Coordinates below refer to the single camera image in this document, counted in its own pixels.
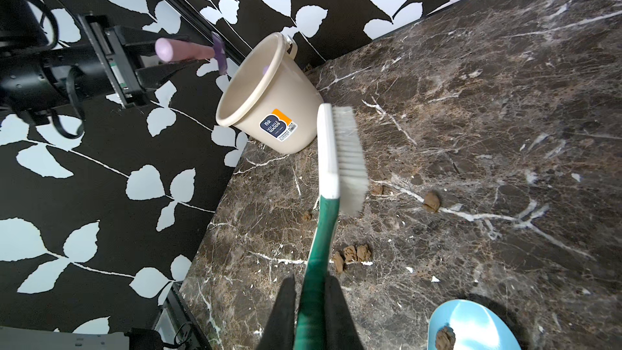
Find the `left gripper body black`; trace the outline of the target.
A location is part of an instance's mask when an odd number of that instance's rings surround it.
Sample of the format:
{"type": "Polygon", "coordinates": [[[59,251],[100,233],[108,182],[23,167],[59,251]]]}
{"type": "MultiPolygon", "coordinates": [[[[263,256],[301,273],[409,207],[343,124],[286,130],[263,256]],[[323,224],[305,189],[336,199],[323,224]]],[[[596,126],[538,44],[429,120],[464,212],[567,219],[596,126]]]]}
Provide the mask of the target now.
{"type": "Polygon", "coordinates": [[[147,94],[165,82],[165,64],[156,55],[155,32],[113,26],[106,16],[79,16],[114,92],[125,108],[147,104],[147,94]]]}

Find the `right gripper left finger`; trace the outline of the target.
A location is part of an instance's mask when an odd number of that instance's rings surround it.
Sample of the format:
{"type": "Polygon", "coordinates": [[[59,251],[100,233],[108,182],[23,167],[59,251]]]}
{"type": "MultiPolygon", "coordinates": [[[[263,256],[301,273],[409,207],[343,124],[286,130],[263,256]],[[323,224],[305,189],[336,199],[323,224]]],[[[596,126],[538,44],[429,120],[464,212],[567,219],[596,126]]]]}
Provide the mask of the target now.
{"type": "Polygon", "coordinates": [[[257,350],[292,350],[296,320],[296,280],[286,277],[275,299],[257,350]]]}

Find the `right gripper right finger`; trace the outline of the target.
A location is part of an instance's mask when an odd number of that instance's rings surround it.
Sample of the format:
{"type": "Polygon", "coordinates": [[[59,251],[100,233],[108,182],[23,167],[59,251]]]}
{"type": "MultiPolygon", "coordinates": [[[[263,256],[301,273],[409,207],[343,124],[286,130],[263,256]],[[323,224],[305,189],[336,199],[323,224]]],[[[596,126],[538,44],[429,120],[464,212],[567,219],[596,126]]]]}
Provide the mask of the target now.
{"type": "Polygon", "coordinates": [[[342,287],[333,275],[325,280],[324,299],[327,349],[363,350],[342,287]]]}

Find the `purple square trowel pink handle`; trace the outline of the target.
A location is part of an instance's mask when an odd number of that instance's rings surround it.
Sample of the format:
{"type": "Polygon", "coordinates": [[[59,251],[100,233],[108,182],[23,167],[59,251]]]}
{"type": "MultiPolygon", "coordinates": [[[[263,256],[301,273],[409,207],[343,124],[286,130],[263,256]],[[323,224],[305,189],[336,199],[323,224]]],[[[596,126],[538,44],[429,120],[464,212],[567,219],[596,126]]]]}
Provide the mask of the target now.
{"type": "Polygon", "coordinates": [[[212,60],[215,58],[218,71],[226,75],[228,70],[225,43],[221,36],[212,33],[212,46],[199,45],[192,42],[159,38],[155,42],[157,57],[164,63],[178,63],[188,60],[212,60]]]}

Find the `light blue trowel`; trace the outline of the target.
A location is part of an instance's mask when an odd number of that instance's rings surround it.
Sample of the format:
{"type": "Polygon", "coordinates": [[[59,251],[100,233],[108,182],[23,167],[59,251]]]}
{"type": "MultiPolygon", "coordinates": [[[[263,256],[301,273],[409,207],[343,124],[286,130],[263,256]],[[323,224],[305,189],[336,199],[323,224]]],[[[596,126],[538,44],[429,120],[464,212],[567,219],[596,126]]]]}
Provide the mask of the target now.
{"type": "Polygon", "coordinates": [[[474,301],[447,301],[429,319],[427,349],[520,348],[509,327],[489,308],[474,301]]]}

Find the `green white scrub brush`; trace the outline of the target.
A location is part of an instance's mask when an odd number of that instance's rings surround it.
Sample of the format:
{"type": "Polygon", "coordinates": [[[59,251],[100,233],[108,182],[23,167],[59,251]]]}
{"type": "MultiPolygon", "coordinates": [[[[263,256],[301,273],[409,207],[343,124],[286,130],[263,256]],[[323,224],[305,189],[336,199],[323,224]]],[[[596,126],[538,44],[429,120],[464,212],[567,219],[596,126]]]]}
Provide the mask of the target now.
{"type": "Polygon", "coordinates": [[[351,107],[329,103],[317,112],[319,214],[309,252],[293,348],[325,349],[325,283],[341,214],[356,216],[369,189],[364,150],[351,107]]]}

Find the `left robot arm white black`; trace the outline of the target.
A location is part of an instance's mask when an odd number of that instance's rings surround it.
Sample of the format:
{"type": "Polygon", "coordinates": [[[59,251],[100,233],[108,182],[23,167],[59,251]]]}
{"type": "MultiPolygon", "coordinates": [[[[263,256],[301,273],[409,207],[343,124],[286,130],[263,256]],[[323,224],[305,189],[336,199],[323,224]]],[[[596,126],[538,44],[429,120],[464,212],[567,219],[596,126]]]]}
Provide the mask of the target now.
{"type": "Polygon", "coordinates": [[[78,139],[86,100],[114,94],[125,108],[143,106],[179,69],[157,57],[155,32],[92,13],[69,19],[87,41],[63,48],[61,17],[43,0],[1,0],[3,112],[78,139]]]}

